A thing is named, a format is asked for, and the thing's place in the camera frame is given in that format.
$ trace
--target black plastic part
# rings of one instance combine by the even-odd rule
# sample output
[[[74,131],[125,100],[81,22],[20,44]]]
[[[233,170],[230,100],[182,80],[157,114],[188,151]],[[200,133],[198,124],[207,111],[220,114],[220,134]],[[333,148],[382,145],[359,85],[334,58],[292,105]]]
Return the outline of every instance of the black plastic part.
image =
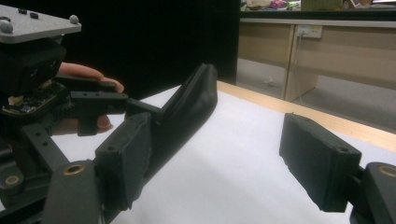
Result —
[[[158,109],[129,101],[125,117],[146,110],[152,114],[152,156],[146,178],[150,180],[201,128],[218,102],[217,70],[201,64],[169,101]]]
[[[43,126],[35,123],[23,126],[22,129],[50,173],[56,171],[60,166],[69,163],[69,160],[58,146],[56,146]]]
[[[87,77],[73,77],[58,74],[53,79],[62,83],[70,91],[111,91],[116,92],[116,83],[109,81],[98,81]]]
[[[369,163],[361,185],[372,208],[375,224],[396,223],[396,166]]]
[[[18,193],[23,180],[24,176],[13,158],[12,148],[0,139],[0,195]]]
[[[93,161],[75,161],[52,174],[41,224],[105,223]]]
[[[97,134],[100,115],[122,114],[128,95],[117,92],[72,91],[73,116],[78,118],[78,136]]]
[[[151,155],[150,114],[127,118],[95,151],[106,210],[132,207],[142,191]]]
[[[279,154],[320,210],[345,211],[344,187],[361,159],[356,148],[311,119],[286,114]]]

